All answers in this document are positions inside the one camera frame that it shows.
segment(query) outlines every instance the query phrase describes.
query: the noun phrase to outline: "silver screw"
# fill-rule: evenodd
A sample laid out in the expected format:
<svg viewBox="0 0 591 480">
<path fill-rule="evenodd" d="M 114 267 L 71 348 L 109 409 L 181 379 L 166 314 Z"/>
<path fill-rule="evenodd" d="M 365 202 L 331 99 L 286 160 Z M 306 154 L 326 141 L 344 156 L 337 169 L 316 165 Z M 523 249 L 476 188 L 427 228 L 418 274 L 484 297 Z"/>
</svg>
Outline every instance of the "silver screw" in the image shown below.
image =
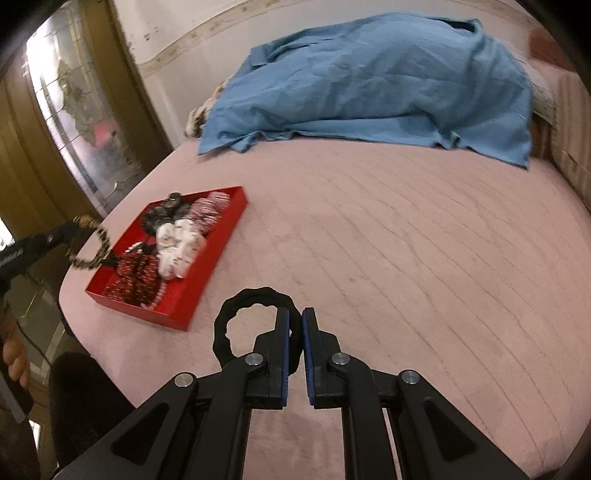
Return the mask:
<svg viewBox="0 0 591 480">
<path fill-rule="evenodd" d="M 407 384 L 414 385 L 421 380 L 421 376 L 414 370 L 405 370 L 402 372 L 402 380 Z"/>
<path fill-rule="evenodd" d="M 260 365 L 263 360 L 264 358 L 260 353 L 249 353 L 245 358 L 246 364 L 253 367 Z"/>
<path fill-rule="evenodd" d="M 174 384 L 177 387 L 188 387 L 190 384 L 193 383 L 193 376 L 191 374 L 178 374 L 174 378 Z"/>
<path fill-rule="evenodd" d="M 332 356 L 332 361 L 337 365 L 346 365 L 351 360 L 351 357 L 345 352 L 338 352 Z"/>
</svg>

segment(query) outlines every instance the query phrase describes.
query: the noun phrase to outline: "blue cloth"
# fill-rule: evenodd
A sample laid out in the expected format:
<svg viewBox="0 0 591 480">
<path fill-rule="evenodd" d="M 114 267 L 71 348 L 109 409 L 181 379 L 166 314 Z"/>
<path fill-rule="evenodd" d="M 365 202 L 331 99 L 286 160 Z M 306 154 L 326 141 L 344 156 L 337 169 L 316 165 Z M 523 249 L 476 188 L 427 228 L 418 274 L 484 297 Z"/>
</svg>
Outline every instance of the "blue cloth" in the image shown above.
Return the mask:
<svg viewBox="0 0 591 480">
<path fill-rule="evenodd" d="M 299 133 L 471 148 L 526 167 L 531 91 L 478 20 L 395 12 L 253 48 L 211 110 L 199 153 Z"/>
</svg>

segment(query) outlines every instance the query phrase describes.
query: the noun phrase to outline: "pink bedspread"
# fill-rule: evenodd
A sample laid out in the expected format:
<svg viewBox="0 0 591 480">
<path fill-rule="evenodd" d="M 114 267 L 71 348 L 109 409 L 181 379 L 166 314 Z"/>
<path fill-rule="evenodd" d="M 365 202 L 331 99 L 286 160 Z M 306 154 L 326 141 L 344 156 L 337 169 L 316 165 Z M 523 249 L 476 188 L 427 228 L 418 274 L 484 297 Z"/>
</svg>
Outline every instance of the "pink bedspread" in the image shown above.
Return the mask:
<svg viewBox="0 0 591 480">
<path fill-rule="evenodd" d="M 564 462 L 591 417 L 591 218 L 551 165 L 305 138 L 199 158 L 196 145 L 104 222 L 116 239 L 169 192 L 245 186 L 250 204 L 189 331 L 95 304 L 90 272 L 70 270 L 61 289 L 75 334 L 135 405 L 178 372 L 218 371 L 222 302 L 269 285 L 315 307 L 370 367 L 422 373 L 529 475 Z M 241 311 L 235 353 L 274 317 Z M 303 368 L 290 380 L 284 411 L 253 414 L 245 479 L 344 478 L 339 412 L 308 405 Z"/>
</svg>

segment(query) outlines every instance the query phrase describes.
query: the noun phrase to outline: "wooden door frame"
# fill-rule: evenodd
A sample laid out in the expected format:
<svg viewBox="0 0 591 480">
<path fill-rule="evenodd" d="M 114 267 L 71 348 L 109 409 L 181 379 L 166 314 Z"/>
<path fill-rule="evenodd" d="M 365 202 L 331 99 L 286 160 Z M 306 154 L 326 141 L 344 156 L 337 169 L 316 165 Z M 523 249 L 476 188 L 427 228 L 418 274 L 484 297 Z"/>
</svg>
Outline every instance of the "wooden door frame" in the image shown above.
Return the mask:
<svg viewBox="0 0 591 480">
<path fill-rule="evenodd" d="M 47 386 L 31 380 L 29 392 L 33 398 L 33 409 L 29 420 L 41 426 L 38 458 L 41 466 L 41 480 L 50 479 L 57 468 L 56 449 L 53 445 L 51 417 L 49 413 L 49 391 Z"/>
<path fill-rule="evenodd" d="M 135 159 L 149 173 L 172 151 L 127 49 L 111 0 L 78 0 L 86 46 Z"/>
</svg>

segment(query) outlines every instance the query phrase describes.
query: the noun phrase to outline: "blue gripper pad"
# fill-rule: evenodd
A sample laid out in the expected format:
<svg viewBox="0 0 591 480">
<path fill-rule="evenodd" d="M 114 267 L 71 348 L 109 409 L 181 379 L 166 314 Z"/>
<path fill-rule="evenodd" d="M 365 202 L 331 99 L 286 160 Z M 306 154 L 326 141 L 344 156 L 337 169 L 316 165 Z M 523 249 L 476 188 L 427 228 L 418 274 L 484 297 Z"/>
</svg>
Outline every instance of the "blue gripper pad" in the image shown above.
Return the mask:
<svg viewBox="0 0 591 480">
<path fill-rule="evenodd" d="M 304 333 L 304 363 L 306 365 L 306 384 L 308 386 L 308 398 L 310 405 L 314 406 L 316 403 L 316 389 L 314 387 L 314 362 L 312 360 L 312 347 L 310 343 L 310 331 L 308 329 L 308 321 L 306 319 L 306 311 L 301 315 L 302 330 Z"/>
</svg>

